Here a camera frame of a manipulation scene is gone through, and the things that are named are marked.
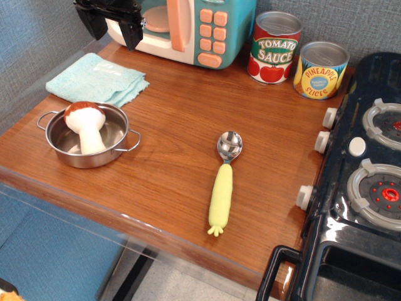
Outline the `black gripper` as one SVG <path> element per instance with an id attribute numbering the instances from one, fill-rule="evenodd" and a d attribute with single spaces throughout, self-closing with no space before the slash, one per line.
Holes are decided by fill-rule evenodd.
<path id="1" fill-rule="evenodd" d="M 108 30 L 107 23 L 102 15 L 122 18 L 118 24 L 129 51 L 134 51 L 143 40 L 145 19 L 141 15 L 142 7 L 138 2 L 92 0 L 73 1 L 73 3 L 85 28 L 96 40 L 100 40 Z"/>

